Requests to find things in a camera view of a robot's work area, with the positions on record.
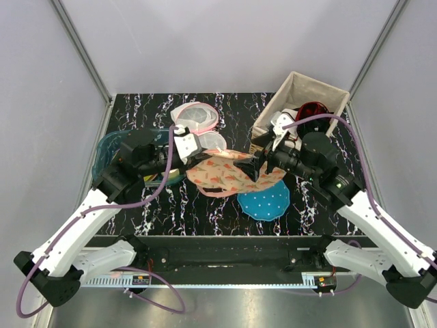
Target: patterned cloth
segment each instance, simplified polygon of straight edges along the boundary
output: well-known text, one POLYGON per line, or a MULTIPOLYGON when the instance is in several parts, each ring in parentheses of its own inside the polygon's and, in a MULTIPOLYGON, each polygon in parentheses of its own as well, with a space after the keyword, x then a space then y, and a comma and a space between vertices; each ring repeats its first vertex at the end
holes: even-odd
MULTIPOLYGON (((253 182, 245 173, 234 166, 234 161, 248 159, 252 155, 235 150, 206 150, 205 154, 212 156, 186 172, 187 178, 197 185, 197 188, 210 197, 226 197, 235 193, 250 193, 262 191, 277 184, 285 175, 282 169, 274 169, 271 174, 261 174, 257 182, 253 182), (205 189, 217 189, 210 192, 205 189)), ((264 163, 260 172, 265 172, 264 163)))

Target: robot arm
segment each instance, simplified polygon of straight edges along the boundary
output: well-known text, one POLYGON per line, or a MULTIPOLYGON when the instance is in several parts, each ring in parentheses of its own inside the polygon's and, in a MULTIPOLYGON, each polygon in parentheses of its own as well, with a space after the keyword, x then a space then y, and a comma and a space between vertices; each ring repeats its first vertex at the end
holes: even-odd
POLYGON ((310 189, 319 203, 360 228, 383 252, 375 254, 323 236, 313 248, 314 262, 325 261, 370 277, 384 285, 400 303, 410 308, 419 307, 437 284, 437 270, 425 259, 436 262, 434 250, 409 234, 380 206, 376 205, 380 215, 375 213, 361 182, 337 166, 337 150, 324 133, 307 133, 302 138, 300 151, 287 147, 284 141, 289 133, 289 122, 293 121, 282 113, 269 133, 253 140, 264 149, 256 152, 252 159, 234 165, 252 180, 257 179, 259 169, 267 161, 267 174, 278 167, 310 181, 310 189), (420 256, 406 241, 419 250, 420 256))
MULTIPOLYGON (((181 171, 195 165, 202 147, 196 135, 183 127, 174 136, 175 151, 171 169, 181 171)), ((102 204, 130 204, 141 200, 144 188, 143 176, 165 171, 168 147, 155 146, 155 135, 149 130, 132 131, 123 140, 118 155, 101 173, 82 204, 47 242, 32 253, 22 251, 14 259, 17 267, 28 275, 40 258, 45 258, 30 281, 52 306, 60 306, 70 300, 81 284, 100 274, 120 267, 143 267, 148 248, 134 236, 120 237, 110 247, 87 255, 79 252, 97 231, 120 210, 104 208, 82 216, 85 210, 102 204), (61 238, 46 254, 47 247, 61 238)))

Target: gray floor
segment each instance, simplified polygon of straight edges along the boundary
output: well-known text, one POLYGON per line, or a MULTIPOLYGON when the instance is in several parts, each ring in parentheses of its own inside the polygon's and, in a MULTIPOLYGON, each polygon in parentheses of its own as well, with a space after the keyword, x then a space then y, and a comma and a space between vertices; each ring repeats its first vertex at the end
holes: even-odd
MULTIPOLYGON (((351 281, 342 278, 342 284, 351 281)), ((144 294, 178 306, 169 290, 144 294)), ((129 299, 119 290, 83 288, 55 309, 49 327, 413 327, 408 310, 368 279, 352 292, 322 299, 291 295, 286 290, 185 289, 181 295, 188 308, 185 315, 129 299)))

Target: metal strip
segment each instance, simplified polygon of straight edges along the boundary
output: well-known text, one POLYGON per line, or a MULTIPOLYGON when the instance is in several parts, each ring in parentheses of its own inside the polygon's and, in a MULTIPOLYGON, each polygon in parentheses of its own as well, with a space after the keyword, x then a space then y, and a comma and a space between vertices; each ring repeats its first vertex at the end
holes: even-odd
POLYGON ((429 308, 426 302, 423 302, 417 309, 408 309, 412 324, 416 328, 434 328, 434 322, 432 320, 429 308))
POLYGON ((88 160, 87 168, 85 170, 85 176, 82 179, 81 190, 79 191, 79 196, 76 200, 76 204, 75 204, 74 208, 79 207, 82 200, 87 195, 89 188, 91 187, 91 183, 93 180, 93 177, 91 174, 91 168, 94 164, 94 161, 96 160, 96 147, 97 147, 98 142, 103 138, 103 136, 105 135, 105 133, 107 131, 109 118, 111 117, 111 113, 112 113, 112 110, 114 108, 114 102, 115 102, 115 97, 112 98, 111 103, 108 104, 106 111, 105 111, 104 115, 102 116, 102 120, 100 121, 100 125, 99 125, 98 130, 97 130, 96 139, 94 140, 94 143, 93 143, 92 153, 91 153, 91 156, 88 160))
POLYGON ((366 60, 364 61, 363 66, 360 69, 360 72, 358 73, 358 76, 355 78, 355 81, 353 82, 352 87, 350 88, 350 99, 354 98, 357 89, 360 87, 361 82, 363 82, 363 79, 365 78, 367 72, 369 71, 370 66, 373 64, 373 61, 375 60, 376 56, 380 52, 382 45, 385 43, 391 30, 395 26, 395 23, 397 22, 397 20, 399 19, 402 12, 406 8, 406 5, 409 2, 410 0, 398 0, 395 6, 393 7, 389 17, 387 18, 384 24, 384 27, 382 28, 382 31, 380 32, 379 36, 376 38, 376 41, 373 44, 370 53, 368 54, 366 60))
POLYGON ((76 29, 74 28, 73 22, 70 16, 68 15, 62 1, 61 0, 48 0, 48 1, 51 3, 54 11, 56 12, 56 15, 59 17, 62 25, 64 26, 64 29, 66 30, 68 37, 70 38, 71 42, 73 43, 73 46, 77 50, 77 53, 79 54, 79 57, 83 62, 83 65, 85 65, 92 81, 94 82, 98 91, 100 92, 100 95, 102 96, 105 104, 109 105, 112 99, 112 95, 110 95, 107 87, 103 83, 102 78, 97 73, 96 67, 94 66, 91 58, 88 55, 88 52, 83 46, 83 43, 79 38, 79 35, 76 29))
POLYGON ((360 139, 361 145, 363 147, 363 151, 364 151, 364 160, 367 164, 367 167, 369 168, 369 180, 370 180, 370 184, 371 184, 371 188, 373 191, 373 196, 375 197, 375 200, 377 201, 377 203, 379 203, 379 205, 381 205, 381 207, 386 208, 384 200, 382 199, 382 195, 381 195, 381 189, 379 188, 379 185, 375 179, 375 170, 373 169, 373 166, 371 164, 371 161, 369 160, 369 152, 367 151, 365 142, 364 142, 364 138, 363 138, 363 134, 361 132, 360 126, 358 125, 357 121, 356 121, 356 116, 355 116, 355 112, 354 112, 354 108, 352 106, 352 102, 349 101, 346 105, 346 111, 348 112, 349 115, 349 121, 350 121, 350 125, 352 125, 352 128, 354 129, 355 133, 358 135, 358 138, 360 139))
MULTIPOLYGON (((135 275, 143 275, 148 277, 143 273, 137 273, 135 275)), ((164 284, 151 284, 151 285, 134 285, 133 274, 123 274, 119 277, 112 278, 110 274, 107 275, 99 275, 95 277, 85 284, 82 287, 88 288, 168 288, 164 284)), ((314 289, 317 286, 315 285, 314 276, 302 273, 302 281, 301 284, 172 284, 174 288, 181 289, 191 289, 191 288, 218 288, 218 289, 314 289)))

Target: red object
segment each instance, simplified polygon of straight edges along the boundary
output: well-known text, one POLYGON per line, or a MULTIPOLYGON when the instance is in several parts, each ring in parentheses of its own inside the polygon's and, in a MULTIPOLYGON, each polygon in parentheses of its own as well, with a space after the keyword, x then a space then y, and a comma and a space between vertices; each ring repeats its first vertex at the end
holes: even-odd
POLYGON ((303 120, 304 118, 309 118, 317 114, 325 113, 329 113, 329 110, 321 102, 307 102, 300 106, 300 109, 298 110, 298 115, 296 115, 296 121, 303 120))

